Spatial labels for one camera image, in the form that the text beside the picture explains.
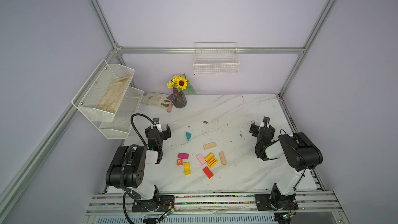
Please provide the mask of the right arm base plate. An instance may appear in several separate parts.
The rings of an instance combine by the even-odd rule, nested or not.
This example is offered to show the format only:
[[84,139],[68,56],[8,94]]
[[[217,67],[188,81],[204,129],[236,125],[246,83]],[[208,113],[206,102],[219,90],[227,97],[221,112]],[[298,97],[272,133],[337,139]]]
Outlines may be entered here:
[[299,209],[295,194],[290,196],[256,194],[255,202],[259,211],[297,211]]

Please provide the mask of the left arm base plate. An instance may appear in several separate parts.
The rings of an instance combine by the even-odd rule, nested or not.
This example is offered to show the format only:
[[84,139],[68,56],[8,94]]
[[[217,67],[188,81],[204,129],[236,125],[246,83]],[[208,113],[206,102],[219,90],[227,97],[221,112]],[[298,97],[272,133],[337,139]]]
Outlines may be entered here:
[[133,213],[145,213],[145,212],[156,212],[163,213],[167,212],[171,207],[174,206],[175,196],[173,195],[160,195],[154,196],[151,200],[143,200],[134,202],[131,207]]

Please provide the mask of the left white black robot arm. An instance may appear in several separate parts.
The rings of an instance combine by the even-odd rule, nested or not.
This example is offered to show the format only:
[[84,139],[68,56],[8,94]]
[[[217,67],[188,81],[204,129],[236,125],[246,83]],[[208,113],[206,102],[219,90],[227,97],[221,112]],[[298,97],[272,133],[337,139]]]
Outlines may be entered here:
[[160,164],[163,158],[163,141],[171,135],[170,126],[162,130],[160,124],[145,129],[148,144],[118,147],[107,170],[105,181],[109,187],[121,189],[139,204],[157,207],[160,204],[156,185],[145,182],[147,164]]

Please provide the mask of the long natural wood block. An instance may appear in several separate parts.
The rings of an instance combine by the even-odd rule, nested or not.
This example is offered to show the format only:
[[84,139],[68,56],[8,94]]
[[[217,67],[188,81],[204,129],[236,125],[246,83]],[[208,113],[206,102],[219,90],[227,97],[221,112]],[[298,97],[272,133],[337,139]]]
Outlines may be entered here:
[[221,164],[222,164],[223,166],[226,165],[226,164],[227,164],[227,161],[226,161],[226,157],[225,157],[224,152],[220,151],[220,152],[219,152],[219,157],[220,157]]

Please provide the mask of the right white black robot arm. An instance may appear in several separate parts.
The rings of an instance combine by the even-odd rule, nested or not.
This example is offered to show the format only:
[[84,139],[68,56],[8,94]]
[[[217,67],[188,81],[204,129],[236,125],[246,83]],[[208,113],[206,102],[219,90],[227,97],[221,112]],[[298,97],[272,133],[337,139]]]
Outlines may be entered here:
[[284,157],[288,163],[281,179],[273,185],[268,199],[256,196],[258,204],[265,206],[266,210],[279,211],[295,206],[298,185],[305,177],[306,171],[322,164],[323,155],[303,132],[280,134],[278,139],[274,140],[275,131],[267,117],[260,125],[253,122],[249,129],[249,133],[256,138],[255,154],[258,159],[271,161]]

